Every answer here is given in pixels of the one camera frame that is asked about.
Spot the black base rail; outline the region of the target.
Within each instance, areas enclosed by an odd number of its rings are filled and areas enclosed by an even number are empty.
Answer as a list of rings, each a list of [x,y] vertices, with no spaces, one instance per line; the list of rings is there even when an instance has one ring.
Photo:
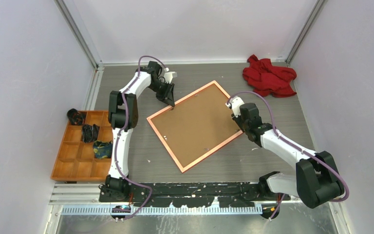
[[[256,202],[276,203],[279,194],[265,194],[256,182],[182,182],[144,183],[142,186],[120,182],[118,186],[100,184],[100,202],[126,202],[136,207],[176,208],[251,207]]]

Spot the red cloth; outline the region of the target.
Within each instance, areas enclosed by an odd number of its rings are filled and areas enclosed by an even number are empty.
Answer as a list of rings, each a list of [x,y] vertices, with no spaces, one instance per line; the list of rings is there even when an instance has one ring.
[[[251,55],[248,67],[243,69],[243,78],[253,91],[262,97],[272,95],[275,98],[292,97],[297,94],[291,87],[297,73],[289,67],[275,66],[270,59],[259,59]]]

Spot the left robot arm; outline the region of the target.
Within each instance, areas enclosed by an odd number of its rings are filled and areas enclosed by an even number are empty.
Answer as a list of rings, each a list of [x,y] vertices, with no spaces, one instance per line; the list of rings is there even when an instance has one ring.
[[[160,62],[150,61],[147,66],[138,66],[133,78],[119,91],[109,96],[108,119],[112,127],[111,165],[105,181],[105,193],[111,193],[119,202],[130,195],[128,156],[131,135],[138,123],[138,97],[145,89],[155,92],[156,98],[171,107],[174,101],[175,71]]]

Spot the blue green item in tray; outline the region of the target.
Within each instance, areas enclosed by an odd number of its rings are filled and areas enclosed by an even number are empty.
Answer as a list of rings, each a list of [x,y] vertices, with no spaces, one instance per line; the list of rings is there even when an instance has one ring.
[[[95,141],[93,143],[94,157],[97,159],[107,159],[112,157],[113,141]]]

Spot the red picture frame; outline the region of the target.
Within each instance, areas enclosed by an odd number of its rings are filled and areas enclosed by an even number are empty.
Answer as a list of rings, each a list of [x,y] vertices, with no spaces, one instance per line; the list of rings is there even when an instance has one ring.
[[[229,97],[214,80],[146,118],[182,173],[242,134]]]

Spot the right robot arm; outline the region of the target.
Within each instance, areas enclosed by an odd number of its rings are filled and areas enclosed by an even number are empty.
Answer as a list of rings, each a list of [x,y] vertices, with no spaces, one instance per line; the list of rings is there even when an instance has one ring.
[[[315,208],[329,201],[342,201],[348,195],[333,156],[305,149],[284,136],[270,123],[264,123],[254,103],[237,98],[226,106],[232,119],[259,147],[269,150],[289,164],[295,175],[271,172],[260,177],[259,195],[271,200],[278,193],[298,197],[307,207]]]

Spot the wooden compartment tray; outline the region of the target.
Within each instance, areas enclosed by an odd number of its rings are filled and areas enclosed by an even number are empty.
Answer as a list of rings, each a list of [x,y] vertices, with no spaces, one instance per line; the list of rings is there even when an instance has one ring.
[[[113,140],[108,111],[82,111],[84,124],[100,127],[98,140]],[[51,179],[60,182],[103,182],[111,166],[110,158],[96,158],[93,143],[82,141],[82,127],[67,121],[64,135],[55,160]]]

